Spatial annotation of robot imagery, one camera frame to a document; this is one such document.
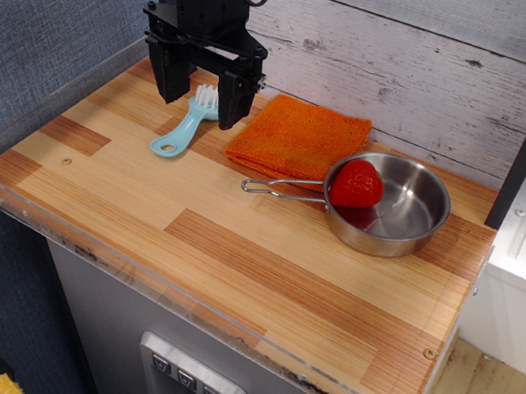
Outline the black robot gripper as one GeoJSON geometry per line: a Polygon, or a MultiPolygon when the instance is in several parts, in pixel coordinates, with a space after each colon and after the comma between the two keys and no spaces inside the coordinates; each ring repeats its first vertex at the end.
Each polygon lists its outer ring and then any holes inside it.
{"type": "Polygon", "coordinates": [[[172,103],[191,90],[196,67],[219,78],[223,131],[246,117],[264,85],[266,49],[247,31],[251,7],[268,0],[164,0],[145,5],[146,42],[157,90],[172,103]]]}

